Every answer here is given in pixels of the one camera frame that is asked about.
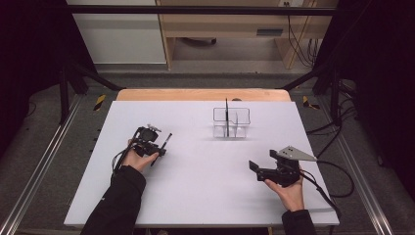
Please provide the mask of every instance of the cabinet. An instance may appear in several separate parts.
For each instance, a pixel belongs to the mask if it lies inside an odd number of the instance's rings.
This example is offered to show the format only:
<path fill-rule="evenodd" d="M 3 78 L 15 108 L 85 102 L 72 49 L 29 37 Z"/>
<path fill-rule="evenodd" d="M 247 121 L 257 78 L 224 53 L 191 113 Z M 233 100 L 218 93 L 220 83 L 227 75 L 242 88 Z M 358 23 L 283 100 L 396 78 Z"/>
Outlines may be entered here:
<path fill-rule="evenodd" d="M 283 0 L 157 0 L 159 6 L 252 6 L 279 7 Z M 300 7 L 336 7 L 338 0 L 300 0 Z M 331 17 L 291 16 L 239 16 L 239 15 L 159 15 L 161 36 L 167 66 L 171 68 L 175 40 L 178 37 L 273 37 L 286 69 L 296 60 L 296 50 L 305 38 L 322 39 Z"/>

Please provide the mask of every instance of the white tabletop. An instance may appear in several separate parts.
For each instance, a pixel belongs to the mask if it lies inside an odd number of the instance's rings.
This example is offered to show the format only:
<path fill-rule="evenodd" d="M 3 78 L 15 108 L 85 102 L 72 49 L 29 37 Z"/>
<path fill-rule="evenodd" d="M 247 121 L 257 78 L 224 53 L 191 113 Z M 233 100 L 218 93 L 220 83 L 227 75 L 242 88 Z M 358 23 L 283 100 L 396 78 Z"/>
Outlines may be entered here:
<path fill-rule="evenodd" d="M 275 168 L 269 150 L 289 145 L 312 151 L 294 102 L 229 102 L 248 108 L 245 139 L 213 138 L 212 101 L 114 101 L 72 201 L 65 225 L 82 227 L 110 186 L 113 157 L 140 126 L 159 129 L 165 156 L 146 168 L 147 187 L 136 224 L 143 227 L 241 227 L 281 224 L 286 210 L 277 195 L 249 169 L 249 160 Z M 300 162 L 326 191 L 316 163 Z M 304 202 L 317 226 L 339 220 L 315 187 L 304 180 Z"/>

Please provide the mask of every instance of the black sleeve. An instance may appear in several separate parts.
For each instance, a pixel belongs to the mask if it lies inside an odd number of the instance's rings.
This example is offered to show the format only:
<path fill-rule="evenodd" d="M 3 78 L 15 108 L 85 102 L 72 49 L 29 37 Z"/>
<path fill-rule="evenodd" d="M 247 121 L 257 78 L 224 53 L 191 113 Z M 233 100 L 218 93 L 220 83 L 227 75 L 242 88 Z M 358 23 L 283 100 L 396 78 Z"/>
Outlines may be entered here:
<path fill-rule="evenodd" d="M 287 235 L 316 235 L 308 210 L 286 211 L 283 214 L 283 225 Z"/>
<path fill-rule="evenodd" d="M 131 235 L 145 187 L 146 179 L 139 171 L 122 166 L 80 234 Z"/>

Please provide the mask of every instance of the wall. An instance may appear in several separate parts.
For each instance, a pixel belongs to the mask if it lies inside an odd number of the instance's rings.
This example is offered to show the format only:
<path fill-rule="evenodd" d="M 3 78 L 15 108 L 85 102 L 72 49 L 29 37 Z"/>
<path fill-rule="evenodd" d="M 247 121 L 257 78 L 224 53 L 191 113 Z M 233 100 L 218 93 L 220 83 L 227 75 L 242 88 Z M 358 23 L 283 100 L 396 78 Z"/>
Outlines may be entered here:
<path fill-rule="evenodd" d="M 69 5 L 156 5 L 152 0 L 68 0 Z M 94 64 L 165 64 L 157 15 L 73 15 Z"/>

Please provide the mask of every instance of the hand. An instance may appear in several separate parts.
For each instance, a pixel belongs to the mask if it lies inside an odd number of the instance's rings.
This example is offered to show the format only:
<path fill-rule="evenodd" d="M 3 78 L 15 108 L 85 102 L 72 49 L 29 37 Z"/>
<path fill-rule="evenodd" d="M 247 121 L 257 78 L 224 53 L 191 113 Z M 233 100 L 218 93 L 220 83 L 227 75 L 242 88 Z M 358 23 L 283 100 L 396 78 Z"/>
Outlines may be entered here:
<path fill-rule="evenodd" d="M 265 179 L 265 184 L 278 194 L 284 207 L 290 212 L 304 210 L 304 200 L 302 197 L 302 176 L 296 183 L 283 188 L 281 185 Z"/>
<path fill-rule="evenodd" d="M 158 156 L 159 153 L 153 153 L 151 156 L 144 158 L 139 156 L 134 149 L 130 149 L 125 156 L 124 161 L 122 161 L 122 165 L 131 165 L 138 171 L 142 172 L 146 165 L 152 163 Z"/>

